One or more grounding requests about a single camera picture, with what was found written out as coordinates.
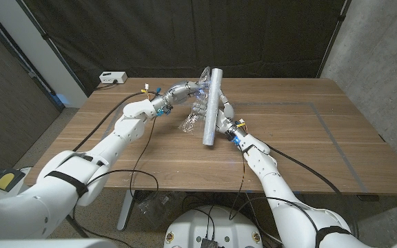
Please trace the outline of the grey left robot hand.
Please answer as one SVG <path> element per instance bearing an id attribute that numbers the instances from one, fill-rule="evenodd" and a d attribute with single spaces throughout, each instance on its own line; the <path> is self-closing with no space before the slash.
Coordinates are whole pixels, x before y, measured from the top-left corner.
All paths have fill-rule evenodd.
<path id="1" fill-rule="evenodd" d="M 150 102 L 158 115 L 168 115 L 175 105 L 186 102 L 208 86 L 208 81 L 180 81 L 164 94 L 155 96 Z"/>

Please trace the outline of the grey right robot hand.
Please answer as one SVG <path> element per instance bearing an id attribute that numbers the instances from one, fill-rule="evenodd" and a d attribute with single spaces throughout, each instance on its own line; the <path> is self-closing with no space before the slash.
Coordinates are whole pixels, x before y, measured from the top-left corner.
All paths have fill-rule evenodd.
<path id="1" fill-rule="evenodd" d="M 241 128 L 245 123 L 234 120 L 234 108 L 222 90 L 212 97 L 204 92 L 193 103 L 191 121 L 203 122 L 203 144 L 212 146 L 217 132 L 228 141 L 239 145 L 246 132 Z"/>

